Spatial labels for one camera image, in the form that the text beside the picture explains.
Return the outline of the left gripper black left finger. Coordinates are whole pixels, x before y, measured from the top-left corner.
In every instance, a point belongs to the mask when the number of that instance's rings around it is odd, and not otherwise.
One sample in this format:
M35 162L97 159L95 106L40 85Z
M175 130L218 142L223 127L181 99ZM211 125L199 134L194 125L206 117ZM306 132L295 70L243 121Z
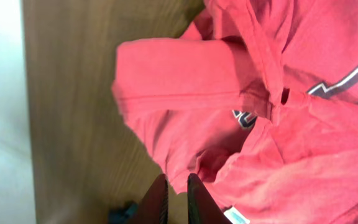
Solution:
M165 174L156 177L128 224L168 223L168 182Z

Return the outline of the orange McKinney Boyd soccer t-shirt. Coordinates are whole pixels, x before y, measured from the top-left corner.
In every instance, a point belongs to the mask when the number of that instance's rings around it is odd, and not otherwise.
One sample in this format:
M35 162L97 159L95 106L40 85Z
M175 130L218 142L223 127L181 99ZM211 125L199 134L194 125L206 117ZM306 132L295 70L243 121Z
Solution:
M125 124L174 190L251 223L358 223L358 1L206 1L116 50Z

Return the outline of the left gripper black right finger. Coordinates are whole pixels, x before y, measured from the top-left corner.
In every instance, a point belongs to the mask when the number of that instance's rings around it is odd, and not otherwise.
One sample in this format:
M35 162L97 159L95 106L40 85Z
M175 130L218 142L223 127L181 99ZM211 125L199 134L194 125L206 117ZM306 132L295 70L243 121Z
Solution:
M187 199L189 224L231 224L194 173L188 176Z

